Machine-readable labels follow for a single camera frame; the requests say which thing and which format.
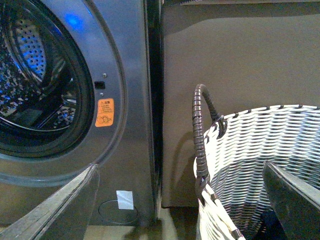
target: orange warning label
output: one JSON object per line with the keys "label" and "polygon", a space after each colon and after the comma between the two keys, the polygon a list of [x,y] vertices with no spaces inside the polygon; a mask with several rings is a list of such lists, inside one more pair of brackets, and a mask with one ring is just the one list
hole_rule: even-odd
{"label": "orange warning label", "polygon": [[98,114],[96,116],[96,127],[107,127],[114,123],[115,102],[113,98],[100,99],[98,101]]}

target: washing machine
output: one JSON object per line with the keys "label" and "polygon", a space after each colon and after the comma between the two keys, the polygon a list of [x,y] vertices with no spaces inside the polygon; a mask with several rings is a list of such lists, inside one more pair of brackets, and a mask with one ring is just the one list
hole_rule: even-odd
{"label": "washing machine", "polygon": [[100,186],[90,224],[152,223],[159,133],[147,3],[0,0],[0,11],[0,224],[92,162]]}

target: woven basket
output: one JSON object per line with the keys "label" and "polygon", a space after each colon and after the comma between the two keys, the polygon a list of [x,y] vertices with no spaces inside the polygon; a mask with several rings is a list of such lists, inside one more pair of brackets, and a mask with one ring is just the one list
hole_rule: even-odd
{"label": "woven basket", "polygon": [[[212,119],[205,134],[202,95]],[[255,236],[261,214],[271,209],[263,181],[266,161],[320,190],[319,107],[276,105],[223,117],[206,86],[199,84],[192,112],[197,239],[241,239],[240,231],[247,240]]]}

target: floor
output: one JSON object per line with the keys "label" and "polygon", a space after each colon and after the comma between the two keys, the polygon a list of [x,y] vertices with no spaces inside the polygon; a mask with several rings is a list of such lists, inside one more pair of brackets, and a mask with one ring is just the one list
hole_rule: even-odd
{"label": "floor", "polygon": [[84,240],[195,240],[198,209],[161,208],[152,227],[89,226]]}

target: brown wrapped handle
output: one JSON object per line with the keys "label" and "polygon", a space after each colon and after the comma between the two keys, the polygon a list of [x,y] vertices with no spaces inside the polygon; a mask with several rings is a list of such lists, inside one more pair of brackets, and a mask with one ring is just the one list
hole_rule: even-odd
{"label": "brown wrapped handle", "polygon": [[209,171],[207,165],[207,156],[205,149],[204,123],[202,115],[202,96],[209,108],[212,124],[219,123],[219,136],[221,138],[227,129],[227,122],[224,123],[223,116],[216,111],[213,98],[204,84],[198,84],[194,90],[192,103],[192,125],[193,125],[193,142],[196,156],[196,183],[195,191],[197,197],[202,201],[202,190],[209,181]]}

